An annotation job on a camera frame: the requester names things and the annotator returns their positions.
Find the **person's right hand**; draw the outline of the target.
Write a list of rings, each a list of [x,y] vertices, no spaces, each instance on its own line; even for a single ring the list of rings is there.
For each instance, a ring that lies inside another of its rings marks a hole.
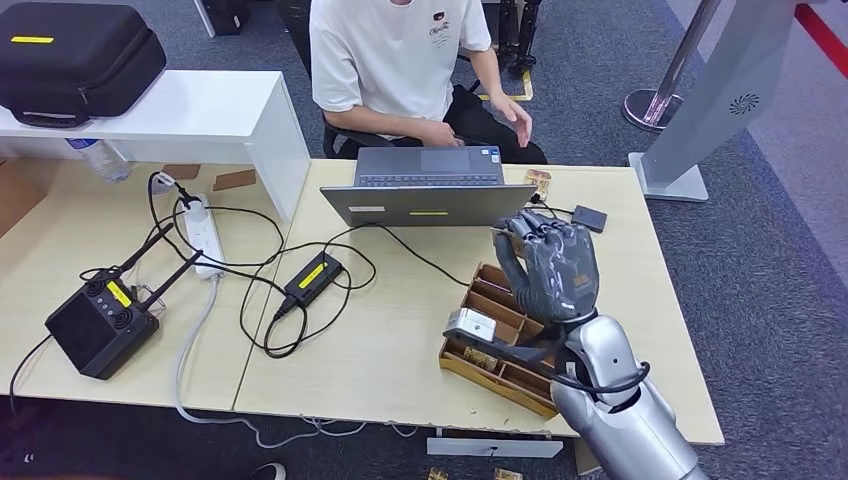
[[[424,120],[417,135],[425,146],[460,147],[465,145],[464,141],[456,136],[452,127],[445,122]]]

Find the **person's left hand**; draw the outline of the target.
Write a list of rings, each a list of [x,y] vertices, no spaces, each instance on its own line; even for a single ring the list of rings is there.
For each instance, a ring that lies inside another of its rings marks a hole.
[[[489,98],[492,106],[514,127],[519,146],[526,148],[532,136],[532,117],[518,103],[503,92],[490,93]]]

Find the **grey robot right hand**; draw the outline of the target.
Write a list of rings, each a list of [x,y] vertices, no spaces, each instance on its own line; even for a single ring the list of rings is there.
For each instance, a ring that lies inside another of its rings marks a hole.
[[[492,227],[496,258],[520,309],[543,324],[597,313],[600,275],[591,232],[522,209]]]

